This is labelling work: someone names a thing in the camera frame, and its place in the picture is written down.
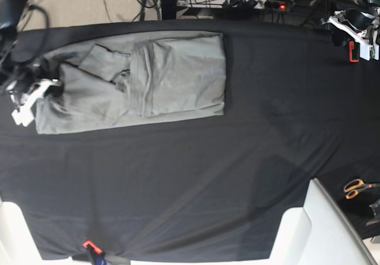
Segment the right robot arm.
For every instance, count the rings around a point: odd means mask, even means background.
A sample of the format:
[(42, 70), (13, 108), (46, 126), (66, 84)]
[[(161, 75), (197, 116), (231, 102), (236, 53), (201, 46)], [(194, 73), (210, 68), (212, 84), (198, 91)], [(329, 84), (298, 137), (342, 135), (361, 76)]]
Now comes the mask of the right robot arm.
[[(11, 52), (18, 42), (18, 24), (29, 11), (44, 16), (45, 29), (35, 53), (24, 61), (12, 59)], [(50, 89), (60, 89), (62, 81), (55, 78), (43, 49), (47, 44), (50, 21), (47, 12), (29, 0), (1, 0), (1, 93), (8, 93), (16, 125), (29, 126), (35, 119), (33, 106)]]

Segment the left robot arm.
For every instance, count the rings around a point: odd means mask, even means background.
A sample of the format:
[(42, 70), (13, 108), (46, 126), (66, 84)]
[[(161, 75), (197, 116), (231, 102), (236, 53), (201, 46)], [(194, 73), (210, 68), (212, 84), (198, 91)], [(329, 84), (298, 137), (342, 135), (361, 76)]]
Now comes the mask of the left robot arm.
[(333, 43), (348, 49), (349, 61), (379, 60), (379, 0), (337, 2), (328, 18)]

